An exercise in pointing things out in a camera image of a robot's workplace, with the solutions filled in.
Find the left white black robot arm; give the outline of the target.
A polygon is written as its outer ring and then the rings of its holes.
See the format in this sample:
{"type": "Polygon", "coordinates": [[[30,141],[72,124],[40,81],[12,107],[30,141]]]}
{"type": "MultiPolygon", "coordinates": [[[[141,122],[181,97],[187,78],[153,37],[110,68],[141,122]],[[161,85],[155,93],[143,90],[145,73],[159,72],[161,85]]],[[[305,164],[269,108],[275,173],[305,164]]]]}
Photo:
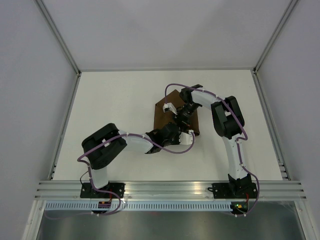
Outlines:
{"type": "Polygon", "coordinates": [[[92,193],[104,198],[109,193],[107,166],[122,151],[143,154],[165,151],[179,155],[191,150],[194,143],[193,130],[184,132],[172,122],[143,134],[125,132],[109,123],[82,141],[83,155],[77,161],[87,165],[92,193]]]}

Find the brown cloth napkin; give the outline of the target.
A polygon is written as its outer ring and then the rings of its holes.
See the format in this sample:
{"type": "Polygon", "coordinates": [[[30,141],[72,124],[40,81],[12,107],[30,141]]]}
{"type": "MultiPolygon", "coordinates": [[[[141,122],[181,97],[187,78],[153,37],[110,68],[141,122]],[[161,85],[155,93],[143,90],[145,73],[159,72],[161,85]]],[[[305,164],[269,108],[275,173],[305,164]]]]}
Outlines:
{"type": "MultiPolygon", "coordinates": [[[[167,94],[167,102],[172,103],[177,110],[185,104],[183,99],[180,97],[180,93],[178,90],[173,90],[169,94],[167,94]]],[[[165,104],[165,98],[162,98],[159,102],[155,104],[154,108],[154,129],[161,129],[166,124],[170,122],[174,122],[173,113],[171,111],[164,112],[163,106],[165,104]]],[[[199,118],[198,118],[198,111],[196,110],[192,116],[190,117],[190,129],[194,131],[195,136],[200,135],[200,128],[199,128],[199,118]]]]}

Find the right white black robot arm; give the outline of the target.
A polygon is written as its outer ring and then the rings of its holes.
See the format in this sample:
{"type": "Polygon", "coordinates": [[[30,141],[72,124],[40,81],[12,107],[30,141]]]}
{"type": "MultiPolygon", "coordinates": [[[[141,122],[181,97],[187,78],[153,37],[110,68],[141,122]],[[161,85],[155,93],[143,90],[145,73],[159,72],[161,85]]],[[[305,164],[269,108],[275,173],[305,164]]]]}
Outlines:
{"type": "Polygon", "coordinates": [[[179,127],[179,134],[172,139],[174,145],[190,145],[192,136],[191,117],[199,107],[211,110],[215,132],[222,137],[228,159],[228,184],[225,186],[214,183],[211,191],[227,198],[240,198],[252,183],[250,174],[246,171],[242,150],[242,140],[248,136],[244,130],[245,120],[234,96],[221,98],[207,91],[202,85],[188,87],[183,85],[179,97],[184,105],[174,107],[165,98],[163,110],[172,111],[173,122],[179,127]]]}

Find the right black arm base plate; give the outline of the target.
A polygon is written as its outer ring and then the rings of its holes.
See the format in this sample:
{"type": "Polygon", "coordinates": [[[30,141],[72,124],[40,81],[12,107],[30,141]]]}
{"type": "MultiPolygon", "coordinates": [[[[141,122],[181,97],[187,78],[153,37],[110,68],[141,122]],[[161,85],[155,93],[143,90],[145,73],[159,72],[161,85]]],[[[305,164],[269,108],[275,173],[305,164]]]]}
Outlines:
{"type": "Polygon", "coordinates": [[[230,183],[213,183],[207,190],[214,199],[256,199],[258,189],[255,183],[247,186],[232,186],[230,183]]]}

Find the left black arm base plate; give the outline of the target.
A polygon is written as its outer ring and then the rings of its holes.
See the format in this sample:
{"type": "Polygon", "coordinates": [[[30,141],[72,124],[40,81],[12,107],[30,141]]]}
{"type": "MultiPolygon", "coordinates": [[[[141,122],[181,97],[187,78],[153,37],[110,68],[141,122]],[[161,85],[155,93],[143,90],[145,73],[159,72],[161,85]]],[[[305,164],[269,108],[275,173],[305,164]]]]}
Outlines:
{"type": "MultiPolygon", "coordinates": [[[[120,198],[123,198],[125,192],[125,184],[120,182],[109,182],[106,186],[100,188],[101,191],[109,191],[117,194],[120,198]]],[[[82,184],[80,191],[81,199],[109,199],[115,198],[111,193],[101,192],[94,190],[91,183],[86,182],[82,184]]]]}

